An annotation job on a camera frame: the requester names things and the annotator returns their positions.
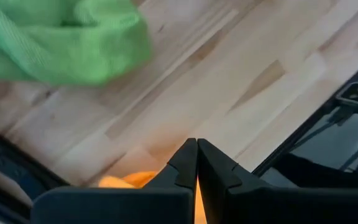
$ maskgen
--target butcher block countertop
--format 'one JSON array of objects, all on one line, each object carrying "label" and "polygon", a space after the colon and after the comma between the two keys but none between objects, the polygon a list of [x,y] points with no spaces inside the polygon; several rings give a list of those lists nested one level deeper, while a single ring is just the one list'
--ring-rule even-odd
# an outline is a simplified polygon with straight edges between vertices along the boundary
[{"label": "butcher block countertop", "polygon": [[135,1],[154,57],[101,87],[0,82],[0,133],[71,182],[206,138],[249,171],[358,70],[358,0]]}]

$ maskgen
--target wood grain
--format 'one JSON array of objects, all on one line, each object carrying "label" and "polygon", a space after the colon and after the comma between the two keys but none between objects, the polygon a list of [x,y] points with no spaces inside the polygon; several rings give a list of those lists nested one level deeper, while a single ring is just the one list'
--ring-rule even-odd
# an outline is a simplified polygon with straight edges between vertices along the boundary
[{"label": "wood grain", "polygon": [[76,185],[187,137],[253,170],[358,70],[358,1],[141,0],[154,57],[99,88],[0,83],[0,132]]}]

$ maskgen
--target black cable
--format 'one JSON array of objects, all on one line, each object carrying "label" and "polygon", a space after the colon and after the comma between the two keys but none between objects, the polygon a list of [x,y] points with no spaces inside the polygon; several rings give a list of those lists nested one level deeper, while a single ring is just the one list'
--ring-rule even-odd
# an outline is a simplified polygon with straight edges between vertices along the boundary
[{"label": "black cable", "polygon": [[355,112],[355,108],[351,106],[342,106],[340,107],[329,119],[328,123],[324,124],[322,127],[318,128],[316,131],[313,131],[297,143],[293,145],[292,148],[289,149],[288,152],[292,152],[305,142],[309,141],[310,139],[314,138],[316,135],[322,133],[323,131],[327,130],[328,128],[337,124],[338,126],[342,126],[345,121],[347,121]]},{"label": "black cable", "polygon": [[314,138],[316,135],[322,133],[323,131],[325,131],[326,129],[330,128],[334,124],[335,124],[334,122],[330,122],[330,123],[327,123],[327,124],[323,125],[322,127],[318,128],[316,131],[313,131],[312,133],[310,133],[309,135],[307,135],[306,137],[304,137],[303,139],[298,141],[296,144],[294,144],[293,147],[290,149],[290,152],[295,150],[295,149],[297,149],[298,147],[303,145],[305,142],[307,142],[310,139]]}]

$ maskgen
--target green cloth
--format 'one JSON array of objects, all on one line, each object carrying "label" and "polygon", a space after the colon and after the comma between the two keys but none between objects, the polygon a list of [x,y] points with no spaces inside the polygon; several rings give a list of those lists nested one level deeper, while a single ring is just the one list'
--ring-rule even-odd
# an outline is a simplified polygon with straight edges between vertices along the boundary
[{"label": "green cloth", "polygon": [[0,79],[96,85],[149,57],[131,0],[0,0]]}]

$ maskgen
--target orange object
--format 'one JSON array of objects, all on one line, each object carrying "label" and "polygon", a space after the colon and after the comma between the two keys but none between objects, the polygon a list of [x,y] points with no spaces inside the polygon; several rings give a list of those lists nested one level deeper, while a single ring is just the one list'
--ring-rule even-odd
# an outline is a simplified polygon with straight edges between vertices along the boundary
[{"label": "orange object", "polygon": [[[152,180],[158,172],[138,172],[124,177],[103,177],[99,182],[99,187],[105,188],[142,188],[150,180]],[[195,204],[195,224],[206,223],[203,199],[201,198],[200,185],[197,181],[196,204]]]}]

